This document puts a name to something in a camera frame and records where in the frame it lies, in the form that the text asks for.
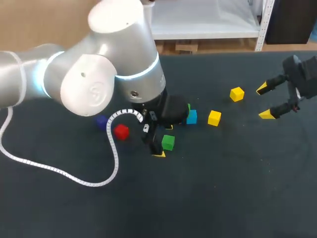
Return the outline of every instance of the green cube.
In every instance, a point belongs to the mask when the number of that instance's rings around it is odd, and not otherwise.
[[[162,140],[162,147],[163,150],[173,150],[175,143],[175,137],[171,135],[164,135],[163,140]]]

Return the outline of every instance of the red cube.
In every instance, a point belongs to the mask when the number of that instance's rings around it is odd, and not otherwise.
[[[119,140],[125,140],[129,137],[129,128],[123,124],[119,124],[114,128],[115,137]]]

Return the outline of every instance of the white shelf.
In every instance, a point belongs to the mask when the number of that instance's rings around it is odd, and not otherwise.
[[[158,0],[155,40],[257,38],[260,26],[248,0]]]

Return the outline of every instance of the cable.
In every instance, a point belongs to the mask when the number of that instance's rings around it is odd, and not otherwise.
[[[107,180],[105,180],[103,182],[97,182],[97,183],[86,182],[86,181],[83,181],[79,178],[76,178],[73,175],[70,175],[69,173],[67,173],[63,170],[54,168],[52,166],[36,163],[36,162],[30,161],[30,160],[22,159],[22,158],[16,157],[16,156],[10,154],[9,152],[7,152],[6,149],[2,145],[2,136],[3,136],[5,129],[7,128],[7,126],[9,125],[9,123],[12,119],[12,116],[13,116],[13,108],[12,107],[8,107],[8,116],[6,117],[2,127],[0,128],[0,151],[2,153],[4,153],[7,157],[9,157],[10,159],[13,159],[17,162],[21,162],[21,163],[24,163],[27,165],[31,165],[31,166],[39,167],[42,169],[50,170],[50,171],[53,171],[55,173],[59,173],[59,174],[65,176],[65,177],[67,177],[67,178],[69,178],[69,179],[71,179],[71,180],[73,180],[81,185],[88,186],[88,187],[101,187],[101,186],[104,186],[104,185],[110,183],[114,179],[114,177],[116,176],[118,169],[119,169],[119,157],[118,157],[117,149],[115,147],[115,143],[113,141],[113,137],[111,134],[111,124],[116,117],[118,117],[122,114],[133,114],[137,117],[139,122],[143,121],[142,115],[138,111],[133,110],[133,109],[123,109],[123,110],[117,111],[116,113],[112,114],[111,117],[109,118],[107,125],[106,125],[106,132],[107,132],[107,136],[109,139],[109,143],[111,145],[111,149],[113,151],[114,169],[113,169],[112,175]]]
[[[26,95],[26,73],[25,73],[25,68],[23,66],[22,60],[20,59],[20,57],[12,51],[3,51],[9,55],[11,55],[15,61],[17,62],[17,64],[19,65],[20,68],[20,74],[21,74],[21,89],[20,89],[20,97],[19,97],[19,101],[15,104],[15,106],[19,105],[20,103],[23,102],[25,95]]]

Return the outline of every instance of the cyan cube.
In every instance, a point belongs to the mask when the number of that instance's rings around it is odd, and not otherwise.
[[[187,120],[187,124],[197,124],[197,111],[196,110],[190,110]]]

